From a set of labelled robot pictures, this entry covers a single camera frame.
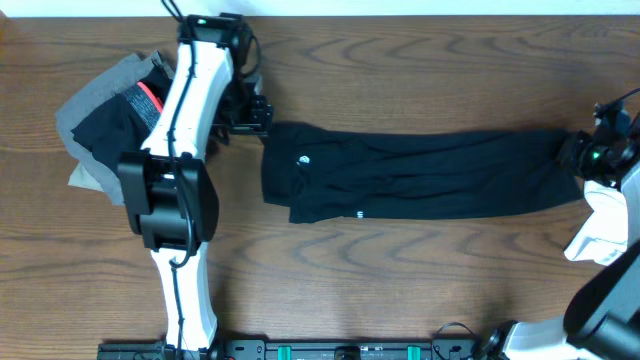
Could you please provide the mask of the black polo shirt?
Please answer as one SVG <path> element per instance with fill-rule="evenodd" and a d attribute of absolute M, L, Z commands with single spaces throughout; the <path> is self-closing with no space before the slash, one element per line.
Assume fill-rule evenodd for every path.
<path fill-rule="evenodd" d="M 261 163 L 263 199 L 292 223 L 338 217 L 513 216 L 581 199 L 555 156 L 563 129 L 409 135 L 274 125 Z"/>

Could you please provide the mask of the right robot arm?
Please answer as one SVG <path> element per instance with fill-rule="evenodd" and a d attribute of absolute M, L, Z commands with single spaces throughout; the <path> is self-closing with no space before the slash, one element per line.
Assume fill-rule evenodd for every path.
<path fill-rule="evenodd" d="M 639 356 L 639 119 L 623 99 L 598 104 L 596 129 L 573 135 L 559 162 L 575 175 L 623 197 L 623 213 L 600 209 L 601 229 L 621 231 L 627 248 L 584 285 L 565 314 L 509 322 L 494 330 L 476 359 L 636 359 Z"/>

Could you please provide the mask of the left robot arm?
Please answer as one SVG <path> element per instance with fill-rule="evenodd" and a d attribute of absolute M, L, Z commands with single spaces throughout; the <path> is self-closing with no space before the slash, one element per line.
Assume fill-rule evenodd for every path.
<path fill-rule="evenodd" d="M 243 16 L 180 20 L 176 73 L 155 127 L 140 149 L 123 153 L 117 174 L 132 231 L 159 272 L 168 328 L 162 359 L 221 359 L 209 291 L 207 253 L 219 199 L 205 160 L 212 140 L 268 135 L 274 109 L 262 95 L 256 35 Z"/>

